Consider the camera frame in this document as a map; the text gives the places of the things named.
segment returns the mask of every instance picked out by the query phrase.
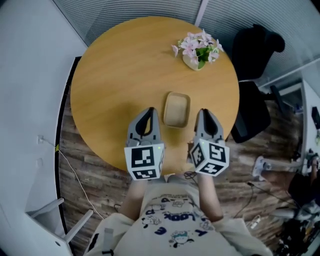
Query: chair leg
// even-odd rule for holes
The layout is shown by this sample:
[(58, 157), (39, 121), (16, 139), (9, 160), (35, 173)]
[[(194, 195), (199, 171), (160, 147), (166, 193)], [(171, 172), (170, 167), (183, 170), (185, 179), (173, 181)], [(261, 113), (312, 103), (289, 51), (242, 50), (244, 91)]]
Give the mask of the chair leg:
[(69, 243), (72, 238), (78, 233), (78, 231), (83, 227), (83, 225), (89, 220), (91, 215), (94, 213), (93, 210), (88, 210), (86, 214), (71, 228), (71, 230), (63, 238), (64, 241)]
[(47, 205), (45, 205), (41, 209), (37, 210), (36, 212), (34, 212), (32, 215), (30, 215), (30, 217), (34, 219), (35, 217), (37, 217), (40, 214), (44, 214), (44, 213), (50, 212), (54, 208), (56, 208), (59, 205), (61, 205), (64, 201), (65, 201), (64, 198), (56, 199), (56, 200), (52, 201), (51, 203), (48, 203)]

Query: chair backrest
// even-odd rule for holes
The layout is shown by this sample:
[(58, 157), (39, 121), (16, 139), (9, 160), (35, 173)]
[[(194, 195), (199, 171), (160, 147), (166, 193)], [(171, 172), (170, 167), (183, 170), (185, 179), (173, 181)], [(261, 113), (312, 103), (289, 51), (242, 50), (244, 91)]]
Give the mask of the chair backrest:
[(274, 52), (281, 53), (285, 41), (281, 35), (271, 32), (261, 25), (240, 30), (232, 47), (232, 63), (238, 80), (261, 77)]

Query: white chair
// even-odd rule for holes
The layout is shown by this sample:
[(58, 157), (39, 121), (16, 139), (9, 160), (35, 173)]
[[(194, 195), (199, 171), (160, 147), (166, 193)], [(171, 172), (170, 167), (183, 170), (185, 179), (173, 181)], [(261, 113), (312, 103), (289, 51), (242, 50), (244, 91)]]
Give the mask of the white chair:
[(57, 235), (52, 228), (46, 226), (43, 222), (40, 223), (37, 219), (39, 219), (41, 215), (51, 212), (64, 201), (64, 198), (59, 198), (39, 210), (25, 213), (25, 224), (28, 225), (30, 235), (34, 238), (35, 243), (38, 244), (39, 253), (43, 255), (71, 256), (72, 252), (69, 247), (69, 242), (94, 213), (93, 210), (88, 210), (67, 234)]

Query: white wall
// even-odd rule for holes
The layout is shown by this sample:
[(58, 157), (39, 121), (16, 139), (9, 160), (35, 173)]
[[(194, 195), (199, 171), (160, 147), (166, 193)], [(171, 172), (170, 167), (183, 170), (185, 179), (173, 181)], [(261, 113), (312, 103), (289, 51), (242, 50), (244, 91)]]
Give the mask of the white wall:
[(45, 255), (23, 222), (25, 211), (57, 198), (54, 149), (37, 135), (55, 141), (71, 65), (87, 47), (51, 0), (7, 0), (0, 35), (0, 247)]

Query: power outlet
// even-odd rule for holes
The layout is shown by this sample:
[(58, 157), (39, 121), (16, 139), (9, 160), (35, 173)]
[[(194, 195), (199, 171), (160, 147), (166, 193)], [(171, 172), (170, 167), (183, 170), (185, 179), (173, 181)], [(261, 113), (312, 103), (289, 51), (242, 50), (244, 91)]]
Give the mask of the power outlet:
[(36, 137), (36, 143), (37, 144), (43, 144), (44, 143), (44, 136), (43, 135), (38, 135)]

